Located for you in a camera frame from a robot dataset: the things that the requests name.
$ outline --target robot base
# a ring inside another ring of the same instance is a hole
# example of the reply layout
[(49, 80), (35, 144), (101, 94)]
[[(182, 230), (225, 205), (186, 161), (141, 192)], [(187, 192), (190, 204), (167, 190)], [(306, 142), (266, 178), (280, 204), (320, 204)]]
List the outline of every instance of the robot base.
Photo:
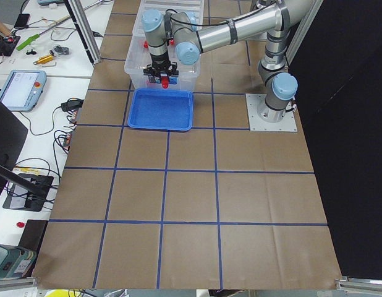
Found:
[(285, 113), (283, 119), (278, 123), (268, 123), (261, 119), (257, 113), (257, 106), (265, 99), (266, 94), (246, 94), (246, 104), (250, 131), (263, 132), (297, 132), (294, 114), (292, 111)]

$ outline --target robotic arm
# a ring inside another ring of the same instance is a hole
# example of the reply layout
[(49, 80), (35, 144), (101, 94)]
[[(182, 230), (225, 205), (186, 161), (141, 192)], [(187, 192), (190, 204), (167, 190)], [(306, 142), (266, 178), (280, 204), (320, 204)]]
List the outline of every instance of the robotic arm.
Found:
[[(142, 23), (152, 65), (144, 69), (144, 73), (160, 80), (165, 76), (178, 75), (177, 64), (171, 63), (168, 56), (168, 43), (171, 39), (176, 45), (179, 61), (192, 65), (202, 53), (266, 32), (265, 56), (258, 65), (258, 72), (268, 89), (265, 103), (270, 114), (261, 112), (265, 115), (264, 120), (275, 123), (280, 120), (288, 101), (297, 90), (296, 79), (287, 73), (281, 74), (286, 63), (284, 55), (287, 37), (290, 28), (300, 22), (309, 11), (312, 2), (313, 0), (253, 0), (252, 11), (249, 13), (201, 30), (196, 30), (192, 14), (172, 9), (168, 9), (165, 15), (154, 9), (145, 11)], [(279, 74), (281, 79), (275, 83), (274, 79)]]

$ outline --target blue plastic bin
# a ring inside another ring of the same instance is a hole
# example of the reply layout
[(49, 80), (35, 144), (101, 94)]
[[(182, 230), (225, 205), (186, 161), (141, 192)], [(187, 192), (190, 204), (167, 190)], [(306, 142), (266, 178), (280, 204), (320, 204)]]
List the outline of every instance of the blue plastic bin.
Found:
[(128, 125), (139, 129), (188, 131), (192, 127), (193, 93), (140, 88), (134, 93)]

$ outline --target red cap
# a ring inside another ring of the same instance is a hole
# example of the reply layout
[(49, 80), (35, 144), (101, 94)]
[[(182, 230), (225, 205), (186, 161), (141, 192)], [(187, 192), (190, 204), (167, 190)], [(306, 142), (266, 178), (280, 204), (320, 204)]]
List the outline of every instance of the red cap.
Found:
[(162, 88), (168, 88), (169, 87), (169, 79), (167, 76), (161, 77), (161, 85), (162, 85)]

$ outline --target power adapter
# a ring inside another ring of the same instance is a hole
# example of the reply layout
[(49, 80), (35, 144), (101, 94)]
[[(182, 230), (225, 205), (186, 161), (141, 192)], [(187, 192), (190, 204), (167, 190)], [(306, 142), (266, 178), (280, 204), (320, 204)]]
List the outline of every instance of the power adapter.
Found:
[(81, 108), (83, 103), (84, 103), (84, 100), (82, 99), (67, 100), (66, 102), (61, 104), (61, 108), (65, 112), (70, 110), (75, 110), (77, 108)]

